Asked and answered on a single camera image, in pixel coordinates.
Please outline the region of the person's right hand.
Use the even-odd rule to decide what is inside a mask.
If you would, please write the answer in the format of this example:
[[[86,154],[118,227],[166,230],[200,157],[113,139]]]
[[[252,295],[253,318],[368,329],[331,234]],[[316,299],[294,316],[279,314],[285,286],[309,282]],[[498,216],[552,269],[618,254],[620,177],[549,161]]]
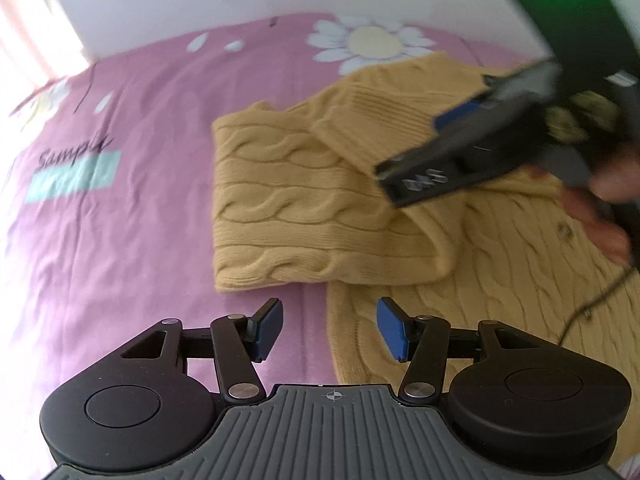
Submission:
[[[524,165],[529,177],[562,181],[560,202],[588,240],[621,266],[639,264],[639,144],[589,145],[577,160],[539,155]]]

